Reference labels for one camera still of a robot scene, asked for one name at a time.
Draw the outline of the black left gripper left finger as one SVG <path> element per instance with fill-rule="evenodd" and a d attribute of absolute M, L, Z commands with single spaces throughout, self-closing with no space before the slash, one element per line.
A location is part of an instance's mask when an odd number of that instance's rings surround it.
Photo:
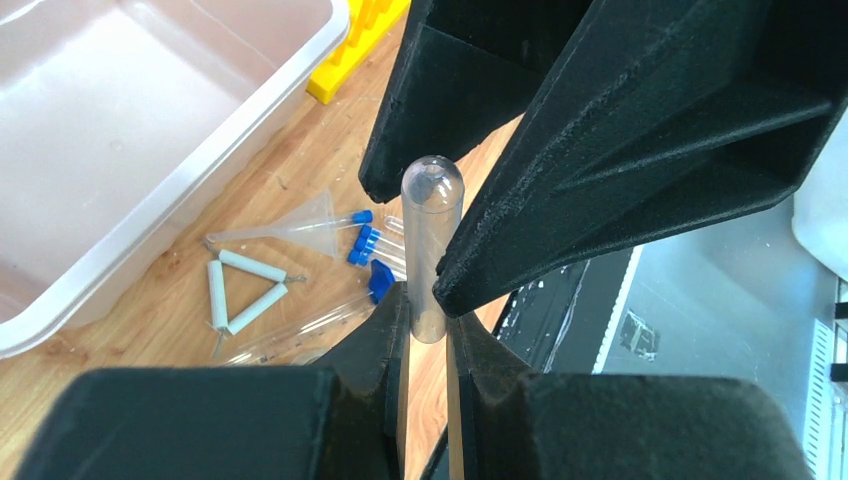
<path fill-rule="evenodd" d="M 108 368 L 53 404 L 20 479 L 400 479 L 409 303 L 398 282 L 305 366 Z"/>

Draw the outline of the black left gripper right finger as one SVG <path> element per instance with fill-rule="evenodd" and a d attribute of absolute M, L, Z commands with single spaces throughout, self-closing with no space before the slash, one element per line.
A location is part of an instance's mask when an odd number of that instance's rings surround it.
<path fill-rule="evenodd" d="M 447 324 L 454 479 L 807 479 L 757 385 L 695 376 L 541 373 L 474 315 Z"/>

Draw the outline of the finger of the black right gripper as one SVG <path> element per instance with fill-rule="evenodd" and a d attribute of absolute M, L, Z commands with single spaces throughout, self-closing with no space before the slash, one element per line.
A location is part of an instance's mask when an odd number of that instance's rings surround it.
<path fill-rule="evenodd" d="M 371 200 L 416 159 L 453 161 L 522 114 L 587 1 L 414 1 L 359 170 Z"/>
<path fill-rule="evenodd" d="M 596 1 L 434 295 L 460 316 L 557 266 L 768 209 L 846 107 L 843 1 Z"/>

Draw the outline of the clear glass test tube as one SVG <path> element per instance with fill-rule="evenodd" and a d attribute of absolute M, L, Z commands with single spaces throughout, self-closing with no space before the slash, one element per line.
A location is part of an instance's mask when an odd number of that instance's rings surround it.
<path fill-rule="evenodd" d="M 462 216 L 465 185 L 451 160 L 425 156 L 415 160 L 401 182 L 407 296 L 410 329 L 425 344 L 440 341 L 446 314 L 436 301 L 436 267 Z"/>

